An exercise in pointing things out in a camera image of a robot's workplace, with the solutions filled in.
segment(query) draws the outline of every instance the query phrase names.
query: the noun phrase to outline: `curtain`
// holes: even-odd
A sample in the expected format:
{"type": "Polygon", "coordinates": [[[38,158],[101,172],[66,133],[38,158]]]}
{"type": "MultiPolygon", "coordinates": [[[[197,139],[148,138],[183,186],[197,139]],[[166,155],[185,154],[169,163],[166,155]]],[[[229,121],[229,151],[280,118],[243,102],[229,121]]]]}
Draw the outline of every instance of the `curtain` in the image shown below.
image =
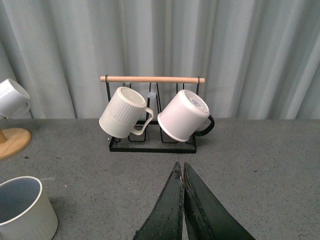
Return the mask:
{"type": "Polygon", "coordinates": [[[99,118],[108,74],[205,78],[214,118],[319,119],[319,16],[319,0],[0,0],[0,82],[30,94],[13,118],[99,118]]]}

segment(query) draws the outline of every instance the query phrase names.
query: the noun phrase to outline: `cup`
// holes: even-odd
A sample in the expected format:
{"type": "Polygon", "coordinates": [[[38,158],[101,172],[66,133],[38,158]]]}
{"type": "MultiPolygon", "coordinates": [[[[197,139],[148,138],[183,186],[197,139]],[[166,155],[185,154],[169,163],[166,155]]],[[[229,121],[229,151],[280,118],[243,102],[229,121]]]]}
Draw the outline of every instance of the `cup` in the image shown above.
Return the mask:
{"type": "Polygon", "coordinates": [[[135,90],[119,87],[99,119],[100,127],[115,138],[126,138],[133,133],[141,135],[154,117],[154,111],[147,107],[147,102],[135,90]],[[141,130],[134,129],[135,124],[146,111],[151,115],[141,130]]]}
{"type": "Polygon", "coordinates": [[[188,141],[192,134],[204,136],[215,126],[207,104],[197,94],[185,89],[176,94],[157,119],[160,127],[179,142],[188,141]],[[210,120],[210,125],[196,131],[206,119],[210,120]]]}
{"type": "Polygon", "coordinates": [[[0,239],[50,240],[58,219],[39,179],[21,176],[0,184],[0,239]]]}
{"type": "Polygon", "coordinates": [[[16,81],[8,78],[0,83],[0,115],[9,118],[19,107],[26,104],[23,113],[30,110],[30,96],[16,81]]]}

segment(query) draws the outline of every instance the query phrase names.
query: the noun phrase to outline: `ribbed white mug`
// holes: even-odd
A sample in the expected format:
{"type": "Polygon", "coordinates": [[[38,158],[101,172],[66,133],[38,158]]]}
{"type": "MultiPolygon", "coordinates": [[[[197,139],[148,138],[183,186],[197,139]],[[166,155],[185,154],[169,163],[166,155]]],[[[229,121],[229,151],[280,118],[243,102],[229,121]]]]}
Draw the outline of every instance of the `ribbed white mug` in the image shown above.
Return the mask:
{"type": "Polygon", "coordinates": [[[99,124],[107,134],[121,139],[128,137],[130,133],[141,135],[153,118],[154,111],[147,107],[144,97],[131,88],[121,86],[106,106],[99,124]],[[144,111],[151,117],[141,130],[137,130],[134,127],[144,111]]]}
{"type": "Polygon", "coordinates": [[[30,96],[16,81],[8,78],[0,83],[0,115],[9,118],[21,106],[25,105],[23,113],[30,110],[30,96]]]}
{"type": "Polygon", "coordinates": [[[197,94],[185,89],[180,90],[159,113],[158,122],[171,138],[179,142],[188,141],[192,134],[204,136],[215,126],[207,104],[197,94]],[[202,131],[196,131],[206,119],[210,120],[210,125],[202,131]]]}
{"type": "Polygon", "coordinates": [[[58,219],[42,183],[21,176],[0,184],[0,239],[51,240],[58,219]]]}

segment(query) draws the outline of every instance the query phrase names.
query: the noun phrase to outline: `gray table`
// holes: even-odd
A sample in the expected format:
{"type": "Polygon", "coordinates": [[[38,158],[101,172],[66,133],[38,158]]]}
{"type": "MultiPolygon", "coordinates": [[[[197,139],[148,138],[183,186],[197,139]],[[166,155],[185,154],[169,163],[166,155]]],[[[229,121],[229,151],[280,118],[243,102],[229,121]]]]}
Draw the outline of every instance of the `gray table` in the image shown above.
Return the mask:
{"type": "Polygon", "coordinates": [[[0,182],[41,179],[59,220],[54,240],[132,239],[176,161],[257,240],[319,239],[320,120],[217,119],[196,154],[109,152],[97,119],[0,120],[12,127],[32,141],[0,161],[0,182]]]}

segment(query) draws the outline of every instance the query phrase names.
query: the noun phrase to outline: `wooden rod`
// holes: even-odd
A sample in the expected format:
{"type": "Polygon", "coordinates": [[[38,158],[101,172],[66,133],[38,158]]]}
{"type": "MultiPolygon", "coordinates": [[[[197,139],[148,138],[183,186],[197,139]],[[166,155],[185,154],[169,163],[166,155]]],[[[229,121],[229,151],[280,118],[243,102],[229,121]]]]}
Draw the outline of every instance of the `wooden rod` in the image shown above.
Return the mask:
{"type": "Polygon", "coordinates": [[[178,83],[178,84],[200,84],[205,83],[204,78],[197,77],[173,77],[173,76],[101,76],[100,81],[124,82],[124,83],[178,83]]]}
{"type": "Polygon", "coordinates": [[[0,128],[0,144],[3,144],[7,141],[4,133],[2,132],[1,128],[0,128]]]}

